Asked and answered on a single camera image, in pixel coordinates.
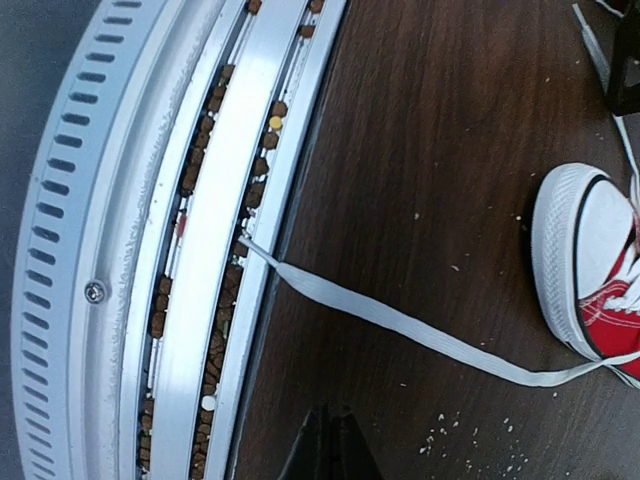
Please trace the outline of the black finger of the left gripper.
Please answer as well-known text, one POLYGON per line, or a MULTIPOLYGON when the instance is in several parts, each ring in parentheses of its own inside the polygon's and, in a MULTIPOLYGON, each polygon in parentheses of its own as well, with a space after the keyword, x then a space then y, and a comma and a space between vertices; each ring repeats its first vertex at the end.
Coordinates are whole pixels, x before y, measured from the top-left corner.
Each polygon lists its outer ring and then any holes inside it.
POLYGON ((606 98, 615 115, 639 112, 639 82, 628 79, 629 67, 639 60, 639 2, 628 1, 616 27, 606 98))

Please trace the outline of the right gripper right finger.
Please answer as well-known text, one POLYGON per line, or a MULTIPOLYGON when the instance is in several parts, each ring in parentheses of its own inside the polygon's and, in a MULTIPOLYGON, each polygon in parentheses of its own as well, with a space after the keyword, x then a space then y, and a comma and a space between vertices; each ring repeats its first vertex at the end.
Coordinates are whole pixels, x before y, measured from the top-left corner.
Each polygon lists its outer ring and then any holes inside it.
POLYGON ((331 419, 330 440, 330 472, 332 479, 383 479, 383 475, 352 413, 338 415, 331 419))

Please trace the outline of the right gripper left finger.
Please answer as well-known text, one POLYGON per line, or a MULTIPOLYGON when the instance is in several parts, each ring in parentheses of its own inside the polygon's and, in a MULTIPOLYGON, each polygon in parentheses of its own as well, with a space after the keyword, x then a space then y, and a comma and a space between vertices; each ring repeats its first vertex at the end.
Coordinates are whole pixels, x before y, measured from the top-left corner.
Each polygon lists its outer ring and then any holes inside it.
POLYGON ((326 405, 312 407, 293 443, 279 479, 330 478, 330 418, 326 405))

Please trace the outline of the red canvas sneaker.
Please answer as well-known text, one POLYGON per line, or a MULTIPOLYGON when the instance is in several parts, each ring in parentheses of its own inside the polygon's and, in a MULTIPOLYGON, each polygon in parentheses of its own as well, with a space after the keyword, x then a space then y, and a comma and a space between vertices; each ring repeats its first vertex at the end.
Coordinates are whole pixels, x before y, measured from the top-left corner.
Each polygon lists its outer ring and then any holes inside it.
POLYGON ((508 382, 551 388, 609 368, 628 385, 639 385, 639 210, 596 167, 554 168, 534 205, 531 258, 544 320, 559 341, 587 360, 566 370, 526 370, 377 300, 278 262, 248 239, 242 242, 301 295, 508 382))

